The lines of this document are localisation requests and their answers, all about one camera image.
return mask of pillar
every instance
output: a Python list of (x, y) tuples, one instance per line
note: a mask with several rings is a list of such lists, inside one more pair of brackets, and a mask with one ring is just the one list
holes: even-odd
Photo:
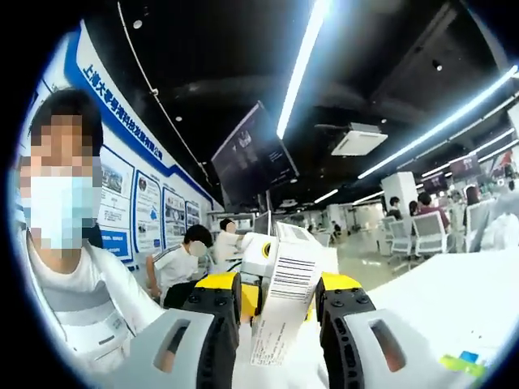
[(416, 183), (414, 182), (414, 176), (411, 172), (394, 173), (386, 177), (382, 180), (382, 190), (384, 191), (386, 207), (388, 209), (391, 207), (389, 200), (393, 196), (397, 196), (400, 199), (400, 211), (402, 215), (409, 215), (409, 203), (411, 201), (417, 201), (418, 198)]

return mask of barcode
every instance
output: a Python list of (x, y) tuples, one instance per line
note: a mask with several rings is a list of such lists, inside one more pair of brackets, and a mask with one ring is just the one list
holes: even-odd
[(273, 297), (304, 301), (308, 298), (315, 264), (297, 259), (279, 258), (272, 278)]

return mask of white chair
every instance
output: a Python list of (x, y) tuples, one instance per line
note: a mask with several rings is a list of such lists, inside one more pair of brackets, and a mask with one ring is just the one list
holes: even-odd
[(397, 220), (390, 223), (389, 228), (393, 236), (391, 254), (398, 256), (401, 260), (400, 264), (392, 269), (392, 272), (395, 273), (404, 267), (407, 267), (409, 271), (412, 266), (418, 266), (418, 261), (410, 259), (413, 249), (413, 238), (411, 237), (412, 224), (406, 223), (403, 220)]
[[(391, 232), (391, 223), (394, 223), (395, 221), (397, 221), (395, 216), (388, 216), (388, 217), (384, 217), (382, 219), (382, 226), (384, 227), (384, 241), (389, 245), (389, 247), (392, 247), (392, 239), (393, 239), (393, 235)], [(388, 263), (391, 263), (391, 260), (393, 258), (396, 258), (396, 255), (392, 255), (388, 259)]]
[(495, 202), (494, 199), (482, 201), (481, 203), (470, 205), (466, 208), (466, 230), (465, 230), (465, 251), (468, 253), (472, 241), (478, 232), (478, 228), (484, 220), (489, 207)]
[(448, 234), (438, 211), (413, 217), (416, 255), (448, 253)]

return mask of computer monitor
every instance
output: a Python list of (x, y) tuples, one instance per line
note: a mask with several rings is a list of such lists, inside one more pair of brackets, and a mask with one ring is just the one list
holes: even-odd
[(455, 160), (450, 164), (451, 172), (453, 173), (453, 180), (465, 180), (480, 175), (482, 173), (481, 166), (478, 162), (478, 156), (467, 156), (460, 160)]
[(266, 211), (254, 219), (254, 232), (272, 235), (272, 213), (270, 211)]
[(261, 102), (240, 121), (211, 161), (232, 204), (248, 203), (298, 176)]
[(423, 189), (429, 194), (448, 190), (447, 178), (443, 172), (423, 179), (422, 184)]

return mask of wall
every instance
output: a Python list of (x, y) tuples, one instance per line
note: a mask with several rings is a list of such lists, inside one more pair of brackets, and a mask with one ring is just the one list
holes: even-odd
[(107, 250), (131, 270), (147, 254), (173, 246), (187, 227), (223, 208), (160, 145), (120, 93), (82, 23), (59, 43), (29, 109), (20, 154), (27, 155), (34, 113), (54, 90), (74, 86), (96, 99), (103, 120), (103, 191), (98, 223)]
[(361, 229), (375, 229), (384, 217), (382, 204), (380, 203), (355, 208), (357, 209), (357, 224), (360, 225)]

